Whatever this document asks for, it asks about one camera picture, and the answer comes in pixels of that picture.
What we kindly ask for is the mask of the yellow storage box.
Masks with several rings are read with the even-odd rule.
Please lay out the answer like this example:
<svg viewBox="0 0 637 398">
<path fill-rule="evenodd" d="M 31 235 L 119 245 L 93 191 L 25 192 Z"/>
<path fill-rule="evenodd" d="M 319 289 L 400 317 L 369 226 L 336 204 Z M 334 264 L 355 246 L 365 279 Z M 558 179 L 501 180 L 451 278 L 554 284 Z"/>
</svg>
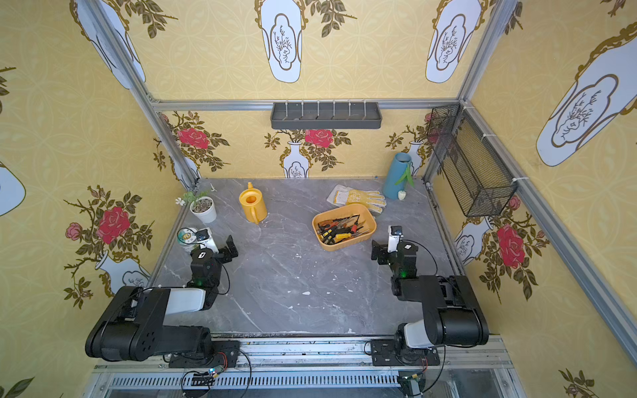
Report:
<svg viewBox="0 0 637 398">
<path fill-rule="evenodd" d="M 334 252 L 370 239 L 377 223 L 370 210 L 355 203 L 316 215 L 312 227 L 321 247 Z"/>
</svg>

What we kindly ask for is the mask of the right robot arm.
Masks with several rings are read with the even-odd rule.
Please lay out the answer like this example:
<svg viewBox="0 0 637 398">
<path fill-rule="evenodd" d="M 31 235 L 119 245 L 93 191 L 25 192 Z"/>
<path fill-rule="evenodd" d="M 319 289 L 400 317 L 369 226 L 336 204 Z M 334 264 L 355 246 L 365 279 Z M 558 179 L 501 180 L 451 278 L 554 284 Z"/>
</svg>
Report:
<svg viewBox="0 0 637 398">
<path fill-rule="evenodd" d="M 421 304 L 421 319 L 398 326 L 394 351 L 439 346 L 473 348 L 489 340 L 489 327 L 474 290 L 463 275 L 419 275 L 422 245 L 403 238 L 400 226 L 388 227 L 388 243 L 372 242 L 371 259 L 391 270 L 391 291 L 404 302 Z"/>
</svg>

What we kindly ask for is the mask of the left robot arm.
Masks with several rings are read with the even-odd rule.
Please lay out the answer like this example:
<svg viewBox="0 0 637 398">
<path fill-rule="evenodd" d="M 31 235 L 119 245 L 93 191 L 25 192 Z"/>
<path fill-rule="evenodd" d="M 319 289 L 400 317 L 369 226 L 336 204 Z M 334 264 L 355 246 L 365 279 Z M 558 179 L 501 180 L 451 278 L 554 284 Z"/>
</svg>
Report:
<svg viewBox="0 0 637 398">
<path fill-rule="evenodd" d="M 231 236 L 214 251 L 191 251 L 192 278 L 184 287 L 124 286 L 90 331 L 86 355 L 108 362 L 143 362 L 150 357 L 173 354 L 177 364 L 203 364 L 215 349 L 210 329 L 203 326 L 167 326 L 165 317 L 208 310 L 221 294 L 219 285 L 225 264 L 238 257 Z"/>
</svg>

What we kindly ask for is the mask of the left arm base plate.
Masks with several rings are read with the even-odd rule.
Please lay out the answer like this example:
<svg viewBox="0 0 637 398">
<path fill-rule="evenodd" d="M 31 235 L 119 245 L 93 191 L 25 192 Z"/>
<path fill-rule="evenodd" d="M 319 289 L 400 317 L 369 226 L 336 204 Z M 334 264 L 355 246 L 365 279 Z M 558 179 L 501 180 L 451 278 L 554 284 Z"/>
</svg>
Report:
<svg viewBox="0 0 637 398">
<path fill-rule="evenodd" d="M 237 365 L 241 343 L 236 340 L 211 341 L 204 343 L 201 353 L 172 354 L 169 368 L 194 369 L 223 366 L 224 369 Z"/>
</svg>

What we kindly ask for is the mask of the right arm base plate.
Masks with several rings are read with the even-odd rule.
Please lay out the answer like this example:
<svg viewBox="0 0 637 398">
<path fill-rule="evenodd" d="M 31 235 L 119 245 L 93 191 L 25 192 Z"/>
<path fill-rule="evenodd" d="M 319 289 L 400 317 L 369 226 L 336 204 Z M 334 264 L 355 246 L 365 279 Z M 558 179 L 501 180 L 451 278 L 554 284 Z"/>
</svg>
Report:
<svg viewBox="0 0 637 398">
<path fill-rule="evenodd" d="M 393 339 L 369 341 L 363 351 L 372 357 L 373 366 L 439 366 L 441 359 L 435 348 L 408 348 Z"/>
</svg>

